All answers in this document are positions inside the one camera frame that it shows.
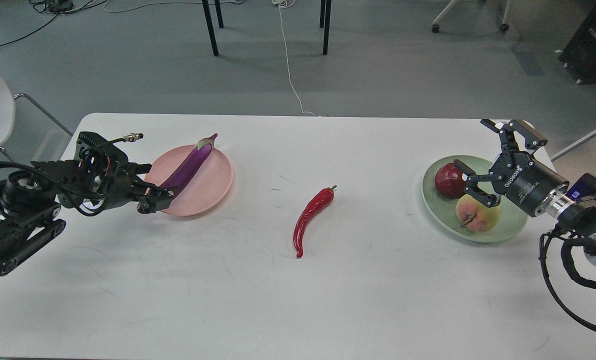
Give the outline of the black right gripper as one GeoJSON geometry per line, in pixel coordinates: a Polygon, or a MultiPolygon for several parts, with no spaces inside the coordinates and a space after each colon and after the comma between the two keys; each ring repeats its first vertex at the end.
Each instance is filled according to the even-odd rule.
{"type": "Polygon", "coordinates": [[[548,144],[545,136],[524,120],[494,121],[484,118],[481,125],[497,133],[501,153],[494,161],[486,159],[454,159],[463,174],[464,192],[488,208],[498,207],[502,196],[531,217],[546,211],[546,198],[562,191],[570,182],[533,154],[548,144]],[[493,193],[481,189],[491,183],[493,193]]]}

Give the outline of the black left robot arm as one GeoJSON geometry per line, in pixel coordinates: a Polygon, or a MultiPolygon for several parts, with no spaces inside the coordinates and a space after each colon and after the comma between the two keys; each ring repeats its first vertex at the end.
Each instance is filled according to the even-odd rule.
{"type": "Polygon", "coordinates": [[[11,173],[0,181],[0,276],[8,275],[58,237],[67,223],[60,211],[72,208],[86,217],[136,203],[141,214],[165,210],[183,186],[157,186],[142,179],[151,164],[128,160],[118,142],[135,142],[141,133],[113,140],[83,131],[73,159],[0,161],[11,173]]]}

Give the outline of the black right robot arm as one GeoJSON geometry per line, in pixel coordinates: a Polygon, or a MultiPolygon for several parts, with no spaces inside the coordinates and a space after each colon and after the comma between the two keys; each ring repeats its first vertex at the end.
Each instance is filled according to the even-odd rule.
{"type": "Polygon", "coordinates": [[[596,178],[583,182],[581,194],[567,194],[569,182],[549,166],[539,162],[535,152],[547,139],[523,120],[496,123],[480,121],[497,133],[500,153],[486,174],[476,174],[464,162],[454,164],[464,174],[465,193],[485,207],[497,207],[501,198],[530,217],[543,214],[556,219],[552,230],[539,239],[539,262],[545,285],[552,298],[574,321],[596,332],[596,325],[576,315],[561,301],[547,268],[548,248],[553,239],[562,241],[560,257],[569,278],[587,289],[596,290],[596,178]]]}

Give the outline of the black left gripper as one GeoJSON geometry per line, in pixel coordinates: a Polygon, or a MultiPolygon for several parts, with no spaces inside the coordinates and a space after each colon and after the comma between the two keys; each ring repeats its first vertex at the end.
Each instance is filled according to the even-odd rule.
{"type": "Polygon", "coordinates": [[[104,169],[104,178],[98,188],[99,193],[105,195],[105,198],[96,201],[96,209],[110,210],[133,202],[136,202],[139,214],[154,214],[168,209],[180,194],[178,186],[132,186],[134,176],[148,174],[151,168],[150,163],[120,164],[117,161],[108,161],[104,169]]]}

